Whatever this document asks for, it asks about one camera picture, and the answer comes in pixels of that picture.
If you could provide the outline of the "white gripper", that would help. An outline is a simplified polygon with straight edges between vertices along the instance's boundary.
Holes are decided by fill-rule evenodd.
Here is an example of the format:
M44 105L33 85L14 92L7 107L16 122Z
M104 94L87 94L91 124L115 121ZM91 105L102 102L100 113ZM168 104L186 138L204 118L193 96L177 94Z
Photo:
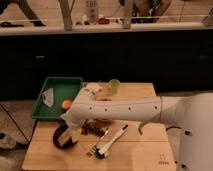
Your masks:
M76 116L64 113L61 115L61 119L64 120L69 127L63 134L61 142L67 144L68 142L76 143L81 135L81 120Z

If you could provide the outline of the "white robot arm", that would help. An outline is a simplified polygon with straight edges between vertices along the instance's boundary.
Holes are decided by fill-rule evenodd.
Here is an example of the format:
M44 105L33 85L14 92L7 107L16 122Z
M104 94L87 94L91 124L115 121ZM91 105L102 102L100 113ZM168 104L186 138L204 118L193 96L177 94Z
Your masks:
M92 118L178 126L181 134L176 171L213 171L213 93L96 101L92 89L82 88L61 118L72 130Z

